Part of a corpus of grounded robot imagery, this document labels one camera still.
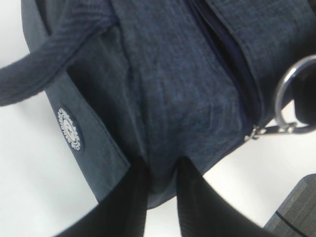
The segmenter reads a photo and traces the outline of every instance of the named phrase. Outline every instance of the silver ring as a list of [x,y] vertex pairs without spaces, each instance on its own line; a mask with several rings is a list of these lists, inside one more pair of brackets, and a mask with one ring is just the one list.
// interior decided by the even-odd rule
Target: silver ring
[[[275,120],[280,128],[287,130],[289,126],[293,125],[293,123],[287,123],[282,114],[282,102],[286,90],[298,74],[300,74],[306,68],[314,66],[315,64],[316,55],[305,57],[295,63],[292,67],[290,67],[290,69],[283,75],[281,81],[279,82],[275,95]],[[313,125],[307,125],[305,127],[295,127],[292,133],[308,133],[315,130],[315,128],[316,127]]]

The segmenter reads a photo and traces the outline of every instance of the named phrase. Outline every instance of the black object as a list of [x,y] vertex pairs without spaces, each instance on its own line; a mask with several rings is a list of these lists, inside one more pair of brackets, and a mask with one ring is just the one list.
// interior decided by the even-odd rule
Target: black object
[[135,159],[120,183],[89,214],[57,237],[142,237],[147,212],[149,172]]
[[273,237],[226,203],[189,158],[177,174],[178,213],[183,237]]
[[265,229],[278,237],[316,236],[316,174],[295,186]]
[[313,68],[293,81],[296,118],[316,125],[316,69]]

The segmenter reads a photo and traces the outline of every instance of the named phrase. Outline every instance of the white surface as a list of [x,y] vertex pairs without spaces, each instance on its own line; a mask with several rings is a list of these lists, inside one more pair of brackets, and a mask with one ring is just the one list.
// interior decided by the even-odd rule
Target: white surface
[[[0,67],[28,53],[20,0],[0,1],[0,35]],[[312,133],[250,141],[205,178],[264,226],[295,184],[316,172],[315,139]],[[53,236],[96,204],[46,95],[0,108],[0,237]],[[148,211],[145,236],[180,236],[175,198]]]

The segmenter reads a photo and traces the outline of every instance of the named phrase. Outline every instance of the navy blue bag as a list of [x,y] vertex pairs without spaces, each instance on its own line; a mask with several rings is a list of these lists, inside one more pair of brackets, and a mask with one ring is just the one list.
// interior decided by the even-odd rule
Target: navy blue bag
[[180,157],[203,175],[250,139],[314,130],[280,113],[315,61],[307,0],[22,0],[22,19],[31,53],[0,70],[0,105],[45,90],[100,204],[141,163],[143,219],[176,195]]

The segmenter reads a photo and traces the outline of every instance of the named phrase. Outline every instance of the round logo patch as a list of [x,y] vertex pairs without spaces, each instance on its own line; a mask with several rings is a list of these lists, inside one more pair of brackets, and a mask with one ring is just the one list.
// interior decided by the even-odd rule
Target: round logo patch
[[77,128],[74,126],[74,122],[71,120],[67,112],[62,108],[58,110],[58,120],[60,128],[63,131],[68,143],[74,150],[80,151],[81,142]]

